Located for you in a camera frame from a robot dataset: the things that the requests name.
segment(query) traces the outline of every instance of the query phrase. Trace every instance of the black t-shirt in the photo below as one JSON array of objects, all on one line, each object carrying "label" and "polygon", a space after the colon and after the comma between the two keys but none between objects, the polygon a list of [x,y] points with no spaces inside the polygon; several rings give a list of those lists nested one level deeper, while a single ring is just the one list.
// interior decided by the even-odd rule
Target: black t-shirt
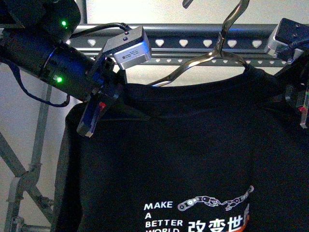
[{"label": "black t-shirt", "polygon": [[127,84],[91,138],[66,118],[56,231],[309,231],[309,134],[263,70],[184,87]]}]

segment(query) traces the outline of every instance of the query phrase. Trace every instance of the hanger hook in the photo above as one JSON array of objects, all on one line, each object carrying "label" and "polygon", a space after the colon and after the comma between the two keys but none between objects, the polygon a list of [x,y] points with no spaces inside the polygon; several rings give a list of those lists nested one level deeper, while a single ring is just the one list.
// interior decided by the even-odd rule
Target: hanger hook
[{"label": "hanger hook", "polygon": [[[183,0],[183,7],[187,8],[192,2],[193,2],[193,0]],[[194,67],[198,64],[210,61],[210,60],[212,60],[212,59],[214,59],[218,56],[221,56],[222,58],[227,58],[229,60],[237,61],[238,63],[243,65],[247,70],[249,68],[249,65],[246,63],[246,61],[242,57],[240,57],[240,56],[238,56],[234,53],[222,51],[222,48],[223,48],[223,45],[226,41],[226,36],[227,36],[229,29],[234,24],[234,22],[246,11],[246,9],[248,8],[249,2],[250,2],[250,0],[240,0],[240,2],[235,7],[235,9],[225,19],[225,21],[223,22],[223,25],[222,25],[222,30],[219,33],[218,41],[217,41],[214,49],[211,52],[206,53],[204,55],[201,55],[199,57],[195,57],[195,58],[185,62],[184,64],[179,66],[175,71],[173,71],[170,75],[168,75],[168,76],[166,76],[166,77],[164,77],[160,80],[157,80],[155,82],[152,82],[148,85],[155,86],[155,87],[167,85],[167,84],[173,82],[174,80],[176,80],[176,78],[179,77],[186,70],[188,70],[188,69],[190,69],[190,68],[192,68],[192,67]]]}]

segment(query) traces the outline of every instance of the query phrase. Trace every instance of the white wall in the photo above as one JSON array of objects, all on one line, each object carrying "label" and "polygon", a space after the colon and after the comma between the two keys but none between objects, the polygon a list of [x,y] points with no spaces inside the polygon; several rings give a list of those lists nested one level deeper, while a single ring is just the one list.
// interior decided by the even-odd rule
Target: white wall
[{"label": "white wall", "polygon": [[[88,23],[222,23],[239,0],[194,0],[185,10],[182,0],[88,0]],[[237,23],[274,23],[283,18],[309,23],[308,0],[252,0]],[[147,84],[166,76],[175,66],[136,66],[127,70],[132,83]],[[279,69],[267,68],[269,73]],[[194,67],[179,77],[173,85],[190,85],[226,79],[239,74],[237,67]],[[41,96],[43,83],[22,73],[25,86],[31,93]],[[31,161],[34,133],[40,103],[27,97],[19,88],[6,65],[0,66],[0,131],[28,169]],[[63,102],[65,94],[53,90],[52,101]],[[42,155],[42,172],[38,188],[44,196],[53,198],[57,157],[64,129],[64,118],[72,102],[65,109],[50,107]],[[0,159],[0,231],[3,230],[12,172]],[[25,193],[20,216],[29,225],[49,226],[32,199]]]}]

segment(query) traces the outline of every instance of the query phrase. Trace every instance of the robot arm graphic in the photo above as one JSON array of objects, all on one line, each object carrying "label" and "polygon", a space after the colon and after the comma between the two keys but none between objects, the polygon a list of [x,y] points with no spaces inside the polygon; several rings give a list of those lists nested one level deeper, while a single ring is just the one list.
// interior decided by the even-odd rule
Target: robot arm graphic
[{"label": "robot arm graphic", "polygon": [[235,207],[236,205],[238,205],[239,203],[241,203],[245,199],[247,199],[249,194],[252,193],[253,191],[254,191],[254,187],[250,186],[244,195],[237,197],[233,200],[225,201],[223,203],[221,203],[218,199],[216,199],[214,197],[209,197],[209,196],[195,197],[195,198],[192,198],[192,199],[189,199],[187,201],[180,203],[178,205],[178,209],[180,211],[185,211],[185,210],[191,208],[196,203],[204,203],[205,205],[207,205],[209,207],[216,207],[216,206],[219,206],[219,205],[226,205],[227,204],[227,207],[225,208],[225,210],[229,211],[233,207]]},{"label": "robot arm graphic", "polygon": [[252,193],[254,190],[253,186],[250,186],[248,190],[246,191],[245,195],[242,195],[240,197],[237,197],[233,200],[225,201],[222,203],[222,205],[227,204],[227,207],[225,208],[226,211],[231,210],[233,207],[238,205],[239,203],[243,202],[245,199],[248,198],[249,194]]},{"label": "robot arm graphic", "polygon": [[188,208],[191,208],[196,203],[204,203],[205,205],[208,205],[210,207],[216,207],[221,204],[220,201],[214,197],[200,196],[184,201],[183,203],[180,203],[178,205],[178,209],[180,211],[185,211]]}]

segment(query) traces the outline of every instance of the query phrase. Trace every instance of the perforated metal bar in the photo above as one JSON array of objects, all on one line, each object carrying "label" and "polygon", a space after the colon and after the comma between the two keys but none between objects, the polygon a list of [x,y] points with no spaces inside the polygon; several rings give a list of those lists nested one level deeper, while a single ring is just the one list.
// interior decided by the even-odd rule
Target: perforated metal bar
[{"label": "perforated metal bar", "polygon": [[[98,24],[80,25],[75,32],[95,27]],[[130,24],[132,28],[141,24]],[[187,60],[210,52],[221,24],[144,24],[150,45],[152,59],[145,65],[181,65]],[[235,24],[229,31],[224,50],[243,57],[253,66],[283,67],[286,62],[264,52],[267,41],[276,24]],[[106,41],[122,33],[120,29],[105,29],[68,41],[71,46],[88,57],[96,56]],[[235,62],[217,59],[203,66],[240,66]]]}]

